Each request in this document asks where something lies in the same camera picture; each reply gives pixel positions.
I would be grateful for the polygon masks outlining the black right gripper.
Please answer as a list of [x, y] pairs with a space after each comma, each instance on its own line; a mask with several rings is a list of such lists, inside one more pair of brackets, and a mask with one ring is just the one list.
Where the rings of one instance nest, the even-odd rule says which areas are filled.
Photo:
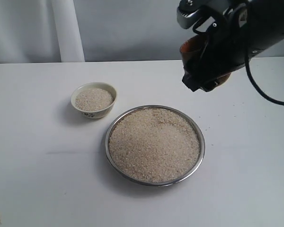
[[[214, 19], [208, 27], [227, 27], [227, 15], [230, 12], [218, 12], [214, 9], [198, 9], [193, 13], [195, 22], [193, 32], [207, 35], [209, 32], [199, 31], [210, 17]], [[223, 67], [225, 71], [235, 71], [244, 66], [245, 53], [252, 58], [281, 40], [284, 40], [284, 0], [252, 0], [247, 8], [236, 12], [233, 16], [231, 34], [223, 42]]]

